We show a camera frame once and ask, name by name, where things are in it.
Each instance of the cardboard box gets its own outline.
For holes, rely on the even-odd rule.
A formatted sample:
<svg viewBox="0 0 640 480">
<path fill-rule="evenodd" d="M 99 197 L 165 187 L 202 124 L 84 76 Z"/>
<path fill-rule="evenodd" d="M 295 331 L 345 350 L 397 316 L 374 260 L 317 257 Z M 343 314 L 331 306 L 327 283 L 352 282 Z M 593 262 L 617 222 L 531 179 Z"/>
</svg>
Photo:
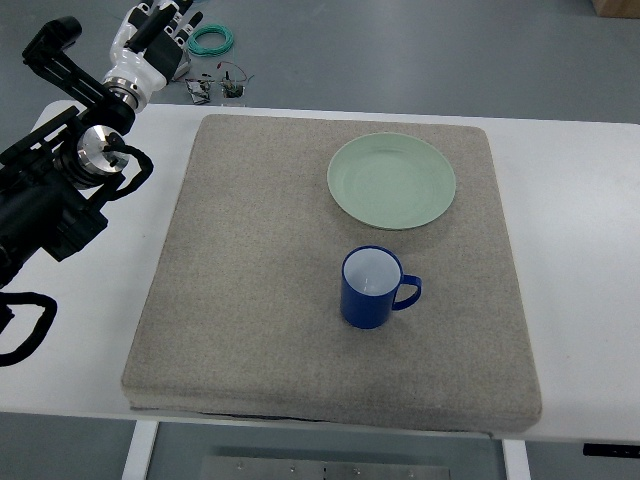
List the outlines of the cardboard box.
<svg viewBox="0 0 640 480">
<path fill-rule="evenodd" d="M 640 18 L 640 0 L 591 0 L 601 17 Z"/>
</svg>

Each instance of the white table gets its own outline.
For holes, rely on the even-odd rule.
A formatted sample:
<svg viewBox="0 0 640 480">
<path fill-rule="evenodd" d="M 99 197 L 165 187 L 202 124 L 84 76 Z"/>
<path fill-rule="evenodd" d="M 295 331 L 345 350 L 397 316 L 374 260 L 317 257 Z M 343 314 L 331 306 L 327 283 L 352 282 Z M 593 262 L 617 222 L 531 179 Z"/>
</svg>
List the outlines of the white table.
<svg viewBox="0 0 640 480">
<path fill-rule="evenodd" d="M 50 105 L 40 122 L 70 104 Z M 126 140 L 153 159 L 152 178 L 103 209 L 109 227 L 82 252 L 60 264 L 38 252 L 5 289 L 52 296 L 59 313 L 29 359 L 0 369 L 0 410 L 180 417 L 131 411 L 120 376 L 194 136 L 215 113 L 484 129 L 543 398 L 541 421 L 517 438 L 640 441 L 640 126 L 627 124 L 149 105 Z M 4 351 L 37 317 L 15 311 Z"/>
</svg>

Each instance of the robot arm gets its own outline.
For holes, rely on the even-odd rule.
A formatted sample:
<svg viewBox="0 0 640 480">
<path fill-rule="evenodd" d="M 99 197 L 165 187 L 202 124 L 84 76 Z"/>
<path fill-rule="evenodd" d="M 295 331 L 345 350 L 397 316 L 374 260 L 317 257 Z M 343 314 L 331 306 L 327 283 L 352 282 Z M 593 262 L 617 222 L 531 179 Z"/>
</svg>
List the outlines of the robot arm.
<svg viewBox="0 0 640 480">
<path fill-rule="evenodd" d="M 152 93 L 188 67 L 186 42 L 202 19 L 198 12 L 185 23 L 192 3 L 161 0 L 154 7 L 153 0 L 144 0 L 131 9 L 102 83 L 64 53 L 82 33 L 73 17 L 44 25 L 24 50 L 26 65 L 86 108 L 67 109 L 0 154 L 0 288 L 40 248 L 58 261 L 79 252 L 107 226 L 100 209 L 149 178 L 151 160 L 123 136 Z M 130 157 L 140 171 L 120 188 Z M 95 190 L 88 198 L 80 193 L 89 188 Z M 55 316 L 55 301 L 44 295 L 0 292 L 0 333 L 14 316 L 9 305 L 25 303 L 44 313 L 22 345 L 0 353 L 0 367 L 31 355 Z"/>
</svg>

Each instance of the mug handle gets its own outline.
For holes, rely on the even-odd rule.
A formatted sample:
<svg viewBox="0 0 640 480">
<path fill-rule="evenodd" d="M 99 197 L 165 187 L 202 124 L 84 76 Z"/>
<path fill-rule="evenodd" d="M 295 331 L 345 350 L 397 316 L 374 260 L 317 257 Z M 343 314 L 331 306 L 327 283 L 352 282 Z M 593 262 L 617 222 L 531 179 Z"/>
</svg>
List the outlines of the mug handle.
<svg viewBox="0 0 640 480">
<path fill-rule="evenodd" d="M 405 298 L 404 300 L 401 300 L 399 302 L 394 301 L 393 305 L 391 306 L 391 310 L 404 310 L 405 308 L 410 307 L 411 305 L 416 303 L 416 301 L 422 294 L 422 280 L 420 279 L 420 277 L 415 277 L 413 275 L 404 275 L 402 277 L 402 281 L 400 282 L 400 285 L 402 284 L 413 285 L 414 287 L 416 287 L 416 291 L 413 292 L 413 295 L 411 295 L 409 298 Z"/>
</svg>

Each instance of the white robotic hand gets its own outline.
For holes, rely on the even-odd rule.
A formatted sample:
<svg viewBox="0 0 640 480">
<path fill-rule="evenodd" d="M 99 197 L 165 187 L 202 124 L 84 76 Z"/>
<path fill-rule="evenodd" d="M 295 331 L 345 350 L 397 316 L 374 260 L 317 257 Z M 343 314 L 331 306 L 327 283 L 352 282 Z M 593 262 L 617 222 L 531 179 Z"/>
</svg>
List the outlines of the white robotic hand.
<svg viewBox="0 0 640 480">
<path fill-rule="evenodd" d="M 184 16 L 193 0 L 143 0 L 126 15 L 111 46 L 103 84 L 136 113 L 151 95 L 189 69 L 187 40 L 202 20 Z"/>
</svg>

